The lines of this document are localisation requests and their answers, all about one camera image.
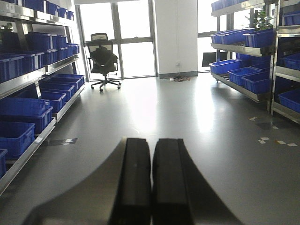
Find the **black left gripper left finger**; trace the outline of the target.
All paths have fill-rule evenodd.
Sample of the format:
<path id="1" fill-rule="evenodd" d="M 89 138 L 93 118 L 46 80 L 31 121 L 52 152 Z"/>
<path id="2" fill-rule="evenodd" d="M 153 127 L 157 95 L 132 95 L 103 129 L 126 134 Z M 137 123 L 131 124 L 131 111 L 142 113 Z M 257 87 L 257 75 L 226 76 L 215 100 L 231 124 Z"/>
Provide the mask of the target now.
<path id="1" fill-rule="evenodd" d="M 69 190 L 34 208 L 23 224 L 148 225 L 150 171 L 147 141 L 122 138 L 95 171 Z"/>

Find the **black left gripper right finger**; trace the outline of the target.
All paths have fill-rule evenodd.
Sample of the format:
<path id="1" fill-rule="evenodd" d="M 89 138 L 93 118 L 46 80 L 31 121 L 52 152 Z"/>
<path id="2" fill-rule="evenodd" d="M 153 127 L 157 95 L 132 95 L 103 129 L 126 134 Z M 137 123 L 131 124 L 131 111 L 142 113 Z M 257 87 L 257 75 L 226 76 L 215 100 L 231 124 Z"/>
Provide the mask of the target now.
<path id="1" fill-rule="evenodd" d="M 240 225 L 190 157 L 183 139 L 159 139 L 153 156 L 153 224 Z"/>

